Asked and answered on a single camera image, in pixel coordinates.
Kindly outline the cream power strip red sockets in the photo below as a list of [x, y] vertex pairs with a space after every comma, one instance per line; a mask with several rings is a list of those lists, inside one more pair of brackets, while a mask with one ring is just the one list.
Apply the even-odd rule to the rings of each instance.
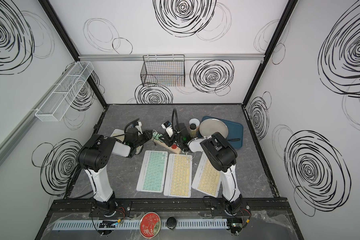
[[159, 146], [162, 146], [163, 148], [165, 148], [166, 150], [169, 150], [175, 154], [180, 154], [182, 152], [182, 150], [176, 145], [173, 144], [170, 147], [167, 146], [164, 142], [162, 142], [161, 140], [155, 139], [153, 138], [153, 142]]

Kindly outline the mint green wireless keyboard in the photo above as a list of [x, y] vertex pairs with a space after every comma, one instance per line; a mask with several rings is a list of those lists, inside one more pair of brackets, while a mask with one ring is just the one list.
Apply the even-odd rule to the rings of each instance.
[[136, 190], [138, 192], [162, 193], [167, 161], [168, 152], [145, 151]]

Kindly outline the yellow wireless keyboard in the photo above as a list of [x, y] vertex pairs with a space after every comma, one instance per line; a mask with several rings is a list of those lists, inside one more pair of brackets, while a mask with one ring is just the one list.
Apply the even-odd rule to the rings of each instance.
[[192, 192], [191, 155], [170, 154], [166, 172], [164, 195], [175, 198], [190, 198]]
[[206, 154], [203, 153], [192, 182], [192, 188], [203, 194], [217, 198], [220, 185], [220, 173], [212, 166]]

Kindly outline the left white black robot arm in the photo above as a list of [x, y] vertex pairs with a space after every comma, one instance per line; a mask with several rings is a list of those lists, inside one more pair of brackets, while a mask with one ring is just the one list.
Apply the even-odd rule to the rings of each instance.
[[106, 217], [113, 216], [117, 211], [115, 193], [111, 188], [107, 173], [111, 155], [132, 158], [153, 137], [152, 130], [139, 131], [137, 128], [124, 130], [114, 136], [94, 134], [79, 150], [77, 162], [89, 177], [94, 205], [103, 211]]

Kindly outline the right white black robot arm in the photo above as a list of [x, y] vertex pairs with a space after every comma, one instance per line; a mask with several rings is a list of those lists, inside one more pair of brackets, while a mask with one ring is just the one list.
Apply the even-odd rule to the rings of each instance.
[[165, 132], [159, 140], [171, 147], [177, 145], [183, 152], [202, 152], [220, 174], [223, 185], [223, 204], [227, 214], [235, 215], [242, 204], [242, 194], [236, 178], [237, 151], [219, 132], [202, 138], [191, 138], [185, 129], [174, 127], [169, 122], [162, 124]]

